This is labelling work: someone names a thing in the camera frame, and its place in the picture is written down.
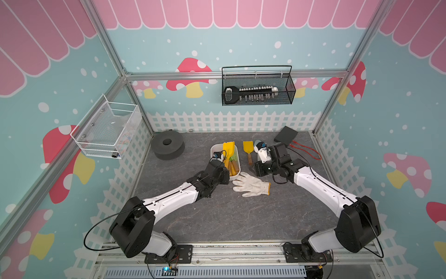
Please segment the white plastic storage box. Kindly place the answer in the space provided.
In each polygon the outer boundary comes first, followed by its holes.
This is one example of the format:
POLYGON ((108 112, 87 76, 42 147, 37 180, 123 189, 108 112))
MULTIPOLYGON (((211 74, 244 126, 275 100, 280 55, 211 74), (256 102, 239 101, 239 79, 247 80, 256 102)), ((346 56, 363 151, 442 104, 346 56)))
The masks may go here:
POLYGON ((235 142, 227 142, 222 144, 216 144, 211 147, 210 153, 213 157, 214 153, 220 152, 225 156, 224 166, 230 173, 230 180, 236 180, 241 173, 241 165, 239 161, 238 148, 235 142))

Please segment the black socket holder tool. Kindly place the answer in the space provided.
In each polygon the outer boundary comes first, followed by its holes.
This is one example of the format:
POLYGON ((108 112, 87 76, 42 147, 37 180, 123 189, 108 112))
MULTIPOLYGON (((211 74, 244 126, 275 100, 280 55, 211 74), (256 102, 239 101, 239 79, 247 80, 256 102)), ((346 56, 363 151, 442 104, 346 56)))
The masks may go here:
POLYGON ((277 96, 277 87, 235 87, 230 86, 224 89, 222 99, 224 105, 235 105, 239 102, 257 102, 277 96))

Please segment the black box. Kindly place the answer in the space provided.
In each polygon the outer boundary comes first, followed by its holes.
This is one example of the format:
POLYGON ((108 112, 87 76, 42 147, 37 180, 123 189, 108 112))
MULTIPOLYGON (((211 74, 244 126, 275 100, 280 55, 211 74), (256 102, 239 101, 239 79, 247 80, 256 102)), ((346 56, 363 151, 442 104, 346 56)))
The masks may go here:
POLYGON ((296 136, 298 135, 298 131, 291 129, 288 126, 285 126, 274 138, 275 143, 282 143, 285 146, 289 146, 296 136))

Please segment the grey filament spool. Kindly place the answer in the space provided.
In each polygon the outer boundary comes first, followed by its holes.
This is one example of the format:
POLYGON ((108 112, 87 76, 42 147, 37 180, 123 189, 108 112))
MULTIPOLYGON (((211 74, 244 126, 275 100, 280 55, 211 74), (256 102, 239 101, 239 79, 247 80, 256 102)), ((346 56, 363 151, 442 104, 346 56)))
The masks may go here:
POLYGON ((161 160, 173 160, 185 151, 182 134, 174 130, 156 134, 152 139, 152 149, 155 157, 161 160))

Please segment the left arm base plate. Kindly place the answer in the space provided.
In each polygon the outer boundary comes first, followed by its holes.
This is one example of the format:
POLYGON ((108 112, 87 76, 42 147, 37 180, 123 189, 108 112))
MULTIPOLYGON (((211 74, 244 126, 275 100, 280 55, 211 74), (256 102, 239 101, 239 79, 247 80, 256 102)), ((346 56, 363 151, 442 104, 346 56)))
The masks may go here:
POLYGON ((154 253, 146 253, 144 262, 146 264, 190 264, 192 261, 193 245, 174 245, 164 256, 154 253))

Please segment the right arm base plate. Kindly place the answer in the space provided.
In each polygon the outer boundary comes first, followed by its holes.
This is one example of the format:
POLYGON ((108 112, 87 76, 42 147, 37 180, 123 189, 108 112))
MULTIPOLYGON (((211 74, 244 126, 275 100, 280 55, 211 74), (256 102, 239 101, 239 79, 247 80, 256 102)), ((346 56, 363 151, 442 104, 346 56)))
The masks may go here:
POLYGON ((330 251, 317 253, 307 245, 292 244, 290 242, 284 243, 282 248, 287 263, 319 263, 326 265, 333 262, 330 251))

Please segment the white work glove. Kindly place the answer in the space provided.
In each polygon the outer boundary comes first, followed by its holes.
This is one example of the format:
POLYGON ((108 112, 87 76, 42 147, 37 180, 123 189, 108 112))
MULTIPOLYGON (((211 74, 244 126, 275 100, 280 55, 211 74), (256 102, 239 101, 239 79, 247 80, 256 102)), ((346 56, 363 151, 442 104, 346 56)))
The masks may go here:
POLYGON ((246 172, 241 172, 232 183, 232 189, 237 193, 242 193, 244 198, 270 194, 271 183, 262 181, 246 172))

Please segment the green circuit board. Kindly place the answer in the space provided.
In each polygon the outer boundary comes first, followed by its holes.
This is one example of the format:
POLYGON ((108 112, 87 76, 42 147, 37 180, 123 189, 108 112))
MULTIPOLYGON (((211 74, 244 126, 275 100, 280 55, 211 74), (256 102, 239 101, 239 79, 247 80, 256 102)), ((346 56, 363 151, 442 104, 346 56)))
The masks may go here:
POLYGON ((162 276, 167 276, 167 277, 175 277, 178 275, 178 268, 176 267, 163 267, 161 270, 161 275, 162 276))

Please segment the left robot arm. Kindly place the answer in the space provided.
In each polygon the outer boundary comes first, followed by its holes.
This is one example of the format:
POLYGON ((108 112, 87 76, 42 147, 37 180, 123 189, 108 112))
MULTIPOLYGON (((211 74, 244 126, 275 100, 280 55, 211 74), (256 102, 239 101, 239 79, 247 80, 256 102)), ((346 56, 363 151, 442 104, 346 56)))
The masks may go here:
POLYGON ((204 171, 164 194, 140 199, 130 198, 123 209, 103 219, 114 219, 109 234, 127 258, 139 254, 157 256, 166 263, 179 257, 178 244, 165 232, 155 232, 162 218, 203 198, 211 197, 217 186, 230 182, 224 159, 210 159, 204 171))

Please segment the light green trowel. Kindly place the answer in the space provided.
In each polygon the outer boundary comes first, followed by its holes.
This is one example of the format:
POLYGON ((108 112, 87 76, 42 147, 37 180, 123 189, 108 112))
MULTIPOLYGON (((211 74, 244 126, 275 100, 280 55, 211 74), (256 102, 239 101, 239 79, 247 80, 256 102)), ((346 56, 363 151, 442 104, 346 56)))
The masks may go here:
POLYGON ((234 151, 234 154, 230 158, 231 172, 235 176, 240 172, 240 166, 238 161, 238 152, 234 151))

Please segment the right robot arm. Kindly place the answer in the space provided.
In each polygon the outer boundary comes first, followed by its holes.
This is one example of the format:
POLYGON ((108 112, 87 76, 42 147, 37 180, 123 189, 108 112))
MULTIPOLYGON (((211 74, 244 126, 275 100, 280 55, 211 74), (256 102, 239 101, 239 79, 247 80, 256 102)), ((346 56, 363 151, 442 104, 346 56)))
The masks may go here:
POLYGON ((316 254, 340 248, 357 253, 378 239, 382 229, 374 201, 334 185, 320 176, 304 156, 292 159, 291 151, 283 143, 268 146, 257 141, 254 152, 258 161, 254 164, 254 172, 258 177, 271 174, 285 178, 315 196, 337 217, 334 228, 316 231, 302 239, 303 257, 310 259, 316 254))

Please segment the yellow shovel wooden handle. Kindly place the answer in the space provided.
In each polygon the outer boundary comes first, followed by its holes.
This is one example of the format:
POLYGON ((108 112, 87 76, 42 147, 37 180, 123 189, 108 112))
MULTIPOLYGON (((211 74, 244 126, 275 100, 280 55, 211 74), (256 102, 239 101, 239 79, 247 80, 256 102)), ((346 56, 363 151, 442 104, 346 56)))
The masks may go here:
POLYGON ((253 141, 244 141, 243 142, 243 150, 247 154, 247 160, 249 166, 253 165, 252 152, 254 151, 254 143, 253 141))

